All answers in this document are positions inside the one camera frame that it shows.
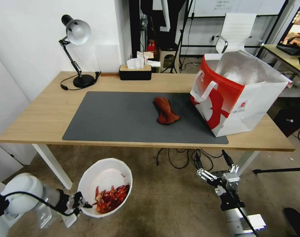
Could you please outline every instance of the lamp base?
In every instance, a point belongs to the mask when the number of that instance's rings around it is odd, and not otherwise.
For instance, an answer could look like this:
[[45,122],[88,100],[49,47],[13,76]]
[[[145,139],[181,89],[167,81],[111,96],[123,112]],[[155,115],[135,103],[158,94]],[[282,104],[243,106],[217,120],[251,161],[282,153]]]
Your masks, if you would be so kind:
[[86,88],[94,84],[95,78],[91,75],[82,75],[82,78],[77,76],[73,80],[73,85],[78,88]]

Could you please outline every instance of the stool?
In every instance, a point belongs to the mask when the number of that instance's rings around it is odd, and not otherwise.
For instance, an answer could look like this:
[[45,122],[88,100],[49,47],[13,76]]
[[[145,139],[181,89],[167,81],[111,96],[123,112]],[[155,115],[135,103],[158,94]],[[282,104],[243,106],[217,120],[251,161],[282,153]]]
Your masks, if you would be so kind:
[[[166,68],[164,68],[164,59],[165,59],[165,57],[168,56],[168,55],[172,55],[172,56],[173,56],[173,57],[172,57],[172,62],[173,62],[173,59],[174,59],[174,57],[175,57],[175,53],[176,53],[176,50],[175,50],[175,49],[171,49],[171,50],[168,50],[168,49],[161,50],[161,48],[160,48],[160,62],[161,62],[161,67],[159,67],[158,73],[161,73],[162,71],[164,71],[164,70],[166,69]],[[178,51],[178,53],[177,53],[177,55],[176,55],[176,59],[175,59],[175,69],[176,69],[177,73],[178,73],[178,70],[179,70],[178,61],[179,61],[179,51]],[[167,69],[167,70],[165,71],[165,73],[169,73],[170,71],[171,71],[171,69],[169,68],[169,69]]]

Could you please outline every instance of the lamp arm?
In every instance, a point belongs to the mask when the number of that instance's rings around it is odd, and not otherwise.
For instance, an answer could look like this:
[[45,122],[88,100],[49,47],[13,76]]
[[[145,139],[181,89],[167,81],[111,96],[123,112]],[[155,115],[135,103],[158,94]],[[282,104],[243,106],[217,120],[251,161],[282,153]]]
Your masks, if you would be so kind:
[[64,37],[63,39],[59,40],[60,45],[62,46],[62,48],[64,49],[65,53],[67,54],[68,58],[71,61],[72,66],[75,68],[75,70],[77,71],[78,76],[81,78],[82,77],[82,70],[79,67],[79,65],[76,63],[76,61],[74,61],[71,57],[71,55],[68,53],[66,45],[68,45],[70,42],[65,40],[66,37]]

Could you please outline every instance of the table top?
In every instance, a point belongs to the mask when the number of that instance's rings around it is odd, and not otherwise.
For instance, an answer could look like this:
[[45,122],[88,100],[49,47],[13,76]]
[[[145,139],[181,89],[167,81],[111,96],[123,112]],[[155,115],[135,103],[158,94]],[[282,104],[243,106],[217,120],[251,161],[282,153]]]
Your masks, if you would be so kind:
[[289,55],[281,51],[280,49],[276,48],[276,44],[265,44],[263,47],[267,49],[269,52],[271,52],[272,54],[274,54],[277,58],[283,60],[285,63],[289,64],[293,68],[300,71],[300,64],[298,60],[298,57],[300,56]]
[[[60,87],[60,82],[73,75],[75,72],[60,72],[0,136],[0,142],[294,151],[292,144],[268,115],[263,117],[253,131],[227,136],[229,143],[226,145],[62,140],[76,110],[88,91],[189,93],[195,77],[195,74],[153,73],[150,81],[121,81],[118,76],[100,76],[96,84],[91,87],[78,91],[63,90]],[[72,79],[65,81],[65,85],[72,88]]]

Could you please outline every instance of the lamp shade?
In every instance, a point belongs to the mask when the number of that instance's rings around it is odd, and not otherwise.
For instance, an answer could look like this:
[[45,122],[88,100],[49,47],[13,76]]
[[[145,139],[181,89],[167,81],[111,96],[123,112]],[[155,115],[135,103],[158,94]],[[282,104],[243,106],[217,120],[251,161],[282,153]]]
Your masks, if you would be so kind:
[[82,20],[74,20],[69,15],[62,16],[62,23],[66,27],[66,34],[72,44],[84,44],[91,35],[90,26]]

